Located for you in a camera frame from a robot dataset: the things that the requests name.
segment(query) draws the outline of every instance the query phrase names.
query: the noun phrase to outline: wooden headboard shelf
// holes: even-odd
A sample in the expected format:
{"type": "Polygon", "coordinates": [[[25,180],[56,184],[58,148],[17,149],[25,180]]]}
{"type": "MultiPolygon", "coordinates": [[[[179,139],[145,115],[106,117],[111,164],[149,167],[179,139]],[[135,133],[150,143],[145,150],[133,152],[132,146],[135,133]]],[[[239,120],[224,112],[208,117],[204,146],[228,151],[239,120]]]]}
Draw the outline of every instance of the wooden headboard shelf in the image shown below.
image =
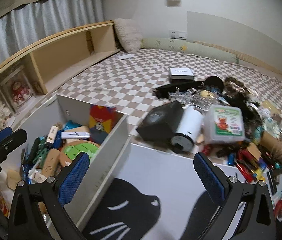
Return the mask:
{"type": "MultiPolygon", "coordinates": [[[[88,67],[119,52],[113,27],[113,21],[88,24],[34,42],[0,64],[0,81],[9,68],[24,65],[29,82],[37,82],[43,91],[33,101],[34,106],[88,67]]],[[[14,123],[26,115],[24,112],[28,111],[19,113],[14,123]]]]}

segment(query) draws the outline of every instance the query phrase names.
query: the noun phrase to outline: white small box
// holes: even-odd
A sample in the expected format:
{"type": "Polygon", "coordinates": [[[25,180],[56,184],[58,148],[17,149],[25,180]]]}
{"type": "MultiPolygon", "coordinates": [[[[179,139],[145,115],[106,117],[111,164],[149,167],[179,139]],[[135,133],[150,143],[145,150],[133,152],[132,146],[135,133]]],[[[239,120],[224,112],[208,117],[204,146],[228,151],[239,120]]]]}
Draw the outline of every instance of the white small box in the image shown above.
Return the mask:
{"type": "Polygon", "coordinates": [[[190,68],[169,68],[170,82],[193,81],[194,74],[190,68]]]}

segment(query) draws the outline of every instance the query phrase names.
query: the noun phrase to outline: cardboard tube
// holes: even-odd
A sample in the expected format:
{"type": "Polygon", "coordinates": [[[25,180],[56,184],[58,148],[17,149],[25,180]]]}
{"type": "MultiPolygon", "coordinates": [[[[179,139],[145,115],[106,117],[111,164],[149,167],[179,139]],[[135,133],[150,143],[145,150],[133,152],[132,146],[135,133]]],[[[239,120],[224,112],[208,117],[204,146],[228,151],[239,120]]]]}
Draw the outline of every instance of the cardboard tube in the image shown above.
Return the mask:
{"type": "Polygon", "coordinates": [[[260,145],[265,147],[276,160],[282,163],[282,142],[265,131],[262,135],[260,145]]]}

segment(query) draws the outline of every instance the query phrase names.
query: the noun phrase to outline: curtain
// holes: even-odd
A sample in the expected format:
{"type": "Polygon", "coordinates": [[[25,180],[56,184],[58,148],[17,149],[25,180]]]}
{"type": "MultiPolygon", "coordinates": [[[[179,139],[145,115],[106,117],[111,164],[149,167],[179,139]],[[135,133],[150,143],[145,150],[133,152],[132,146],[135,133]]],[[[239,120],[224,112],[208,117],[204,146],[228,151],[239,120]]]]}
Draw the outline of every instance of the curtain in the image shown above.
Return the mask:
{"type": "Polygon", "coordinates": [[[41,0],[0,18],[0,63],[49,35],[104,21],[103,0],[41,0]]]}

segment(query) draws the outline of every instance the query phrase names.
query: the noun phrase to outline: figurine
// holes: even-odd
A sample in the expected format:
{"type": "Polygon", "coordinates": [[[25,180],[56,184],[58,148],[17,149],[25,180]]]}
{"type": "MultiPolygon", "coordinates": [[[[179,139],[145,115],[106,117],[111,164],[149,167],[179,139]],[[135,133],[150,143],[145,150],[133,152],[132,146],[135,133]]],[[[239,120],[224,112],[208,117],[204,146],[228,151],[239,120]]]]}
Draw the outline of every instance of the figurine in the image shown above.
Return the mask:
{"type": "Polygon", "coordinates": [[[3,129],[7,120],[12,116],[11,110],[0,100],[0,128],[3,129]]]}
{"type": "Polygon", "coordinates": [[[32,90],[27,86],[22,86],[21,82],[12,83],[13,102],[17,107],[23,106],[32,96],[32,90]]]}

